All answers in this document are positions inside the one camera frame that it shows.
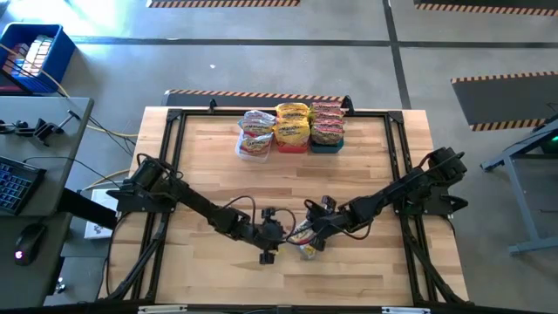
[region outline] red container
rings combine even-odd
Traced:
[[[304,154],[308,151],[308,143],[306,143],[303,147],[294,147],[291,145],[280,144],[277,140],[277,150],[279,153],[287,153],[287,154]]]

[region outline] yellow black hazard tape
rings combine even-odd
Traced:
[[[316,95],[298,95],[272,92],[217,92],[217,91],[197,91],[197,90],[168,90],[169,94],[183,95],[202,95],[202,96],[232,96],[232,97],[250,97],[250,98],[268,98],[268,99],[311,99],[311,100],[328,100],[343,101],[344,96],[316,96]]]
[[[292,7],[301,0],[148,0],[148,8]]]
[[[471,130],[477,131],[494,131],[494,130],[507,130],[521,127],[536,127],[544,124],[546,119],[521,119],[515,121],[500,121],[491,123],[478,123],[471,125]]]
[[[523,78],[536,78],[541,76],[558,75],[558,72],[545,71],[545,72],[525,72],[517,74],[498,74],[498,75],[482,75],[476,77],[468,78],[452,78],[452,84],[482,81],[482,80],[494,80],[494,79],[523,79]]]
[[[517,7],[506,7],[506,6],[497,7],[497,6],[438,4],[438,3],[415,4],[415,8],[419,10],[440,10],[440,11],[470,12],[470,13],[500,13],[500,14],[558,17],[558,10],[556,9],[536,9],[536,8],[517,8]]]

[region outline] blue bin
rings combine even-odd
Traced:
[[[76,49],[76,45],[62,31],[62,25],[10,23],[6,26],[0,43],[8,48],[19,43],[31,46],[38,35],[54,38],[51,49],[43,62],[43,71],[49,73],[60,83],[70,63],[71,55]],[[7,56],[8,52],[0,48],[0,65],[6,62]],[[56,84],[42,72],[35,78],[19,76],[15,78],[32,92],[55,92],[58,89]]]

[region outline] wooden tabletop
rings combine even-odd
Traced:
[[[136,154],[159,155],[168,109],[146,108]],[[403,113],[412,162],[417,165],[432,151],[426,114],[419,110]],[[240,131],[237,120],[222,116],[187,118],[179,170],[184,173],[183,180],[216,204],[224,205],[238,195],[252,195],[258,209],[289,208],[300,222],[306,213],[304,199],[319,201],[322,195],[331,195],[339,202],[348,201],[371,195],[392,181],[381,119],[347,118],[345,145],[339,154],[280,154],[272,147],[264,164],[236,156]],[[171,141],[169,152],[173,148]],[[247,201],[239,201],[235,207],[251,214]],[[145,219],[145,214],[132,214],[119,226],[112,246],[111,290],[138,258]],[[278,219],[290,229],[290,216],[279,213]],[[439,217],[425,216],[425,230],[432,262],[454,291],[467,299],[449,224]],[[334,235],[315,260],[302,260],[294,246],[284,244],[276,263],[263,266],[258,263],[260,252],[215,233],[205,218],[178,207],[167,234],[156,302],[412,305],[401,228],[391,208],[377,217],[368,238],[356,241]],[[142,294],[150,275],[149,263]],[[418,275],[426,296],[420,267]]]

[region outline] gray floor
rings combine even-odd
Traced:
[[[140,0],[50,0],[38,10],[14,2],[10,21],[65,26],[73,36],[132,38],[387,40],[379,0],[303,0],[298,8],[147,9]],[[414,10],[411,0],[391,0],[399,40],[537,42],[558,40],[558,18]],[[72,96],[96,100],[93,115],[112,130],[136,133],[143,108],[158,106],[172,88],[303,94],[349,94],[357,107],[401,108],[391,50],[385,47],[197,46],[80,44],[63,85]],[[459,255],[467,289],[477,304],[558,312],[558,249],[510,257],[507,245],[527,240],[507,175],[484,174],[478,165],[528,130],[473,133],[449,80],[483,74],[553,71],[556,50],[402,49],[411,105],[425,109],[436,147],[465,151],[469,168],[453,193],[470,201],[456,214]],[[109,174],[131,159],[104,134],[87,131],[78,158]],[[97,180],[74,167],[69,188]],[[558,217],[547,222],[556,226]],[[48,304],[93,300],[106,242],[80,239],[74,220],[63,276],[64,295]]]

